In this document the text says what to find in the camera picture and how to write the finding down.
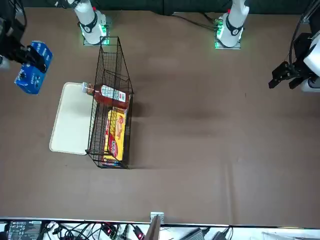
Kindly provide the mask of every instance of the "brown table surface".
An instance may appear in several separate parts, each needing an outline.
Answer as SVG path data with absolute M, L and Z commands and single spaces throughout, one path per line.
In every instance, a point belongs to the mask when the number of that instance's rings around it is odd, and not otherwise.
M 26 13 L 22 42 L 54 59 L 38 96 L 15 86 L 19 64 L 0 73 L 0 216 L 320 226 L 320 94 L 268 89 L 299 16 L 250 15 L 242 49 L 215 50 L 212 32 L 182 19 L 107 13 L 135 92 L 139 168 L 114 170 L 49 150 L 62 87 L 94 81 L 99 48 L 82 46 L 71 10 Z

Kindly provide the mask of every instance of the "bottle cap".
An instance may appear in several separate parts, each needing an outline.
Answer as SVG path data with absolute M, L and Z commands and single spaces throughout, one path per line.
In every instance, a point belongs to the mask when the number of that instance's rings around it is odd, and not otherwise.
M 87 82 L 83 82 L 82 83 L 82 92 L 83 93 L 87 93 L 87 88 L 88 88 L 88 83 Z

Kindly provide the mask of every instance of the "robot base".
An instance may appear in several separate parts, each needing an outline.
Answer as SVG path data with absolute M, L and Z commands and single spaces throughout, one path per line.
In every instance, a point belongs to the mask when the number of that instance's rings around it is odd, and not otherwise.
M 214 21 L 214 26 L 216 27 L 216 32 L 215 32 L 215 35 L 214 35 L 214 48 L 215 49 L 233 49 L 233 50 L 240 50 L 241 49 L 241 44 L 240 44 L 240 40 L 236 43 L 236 45 L 232 46 L 232 47 L 227 47 L 227 46 L 224 46 L 220 39 L 218 38 L 218 36 L 221 37 L 221 34 L 223 33 L 224 31 L 224 28 L 226 28 L 225 25 L 225 21 L 224 21 L 224 18 L 226 18 L 227 15 L 223 15 L 222 17 L 219 17 L 218 19 L 216 19 Z
M 108 37 L 95 45 L 90 44 L 85 38 L 83 38 L 83 46 L 108 46 L 110 41 Z
M 237 44 L 233 47 L 226 47 L 221 44 L 221 42 L 217 39 L 217 37 L 214 37 L 214 48 L 215 49 L 233 49 L 233 50 L 240 50 L 241 49 L 241 44 L 240 41 L 237 42 Z
M 112 24 L 112 19 L 108 16 L 105 16 L 104 14 L 100 13 L 99 11 L 96 11 L 98 16 L 98 36 L 100 39 L 101 37 L 109 37 L 110 36 L 110 29 Z M 92 37 L 88 33 L 84 33 L 83 29 L 81 28 L 82 36 L 83 36 L 83 45 L 84 46 L 107 46 L 109 45 L 109 38 L 105 38 L 102 42 L 97 42 L 96 44 L 91 44 L 89 41 L 86 40 L 86 37 Z

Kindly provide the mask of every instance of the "yellow package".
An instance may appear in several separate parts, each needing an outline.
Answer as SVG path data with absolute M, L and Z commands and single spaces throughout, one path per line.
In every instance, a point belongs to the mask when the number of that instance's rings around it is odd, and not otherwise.
M 113 108 L 108 112 L 108 119 L 105 128 L 105 144 L 104 151 L 113 154 L 104 155 L 105 162 L 115 162 L 116 160 L 122 161 L 124 154 L 124 140 L 126 129 L 126 115 L 117 108 Z

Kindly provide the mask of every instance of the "black wire basket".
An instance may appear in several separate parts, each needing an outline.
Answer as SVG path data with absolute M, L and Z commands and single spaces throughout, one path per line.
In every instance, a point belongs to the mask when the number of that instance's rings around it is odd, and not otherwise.
M 103 104 L 93 94 L 86 153 L 99 168 L 127 169 L 134 91 L 119 37 L 103 37 L 101 43 L 94 85 L 114 89 L 109 92 L 113 98 Z M 116 107 L 115 90 L 125 93 L 126 109 Z

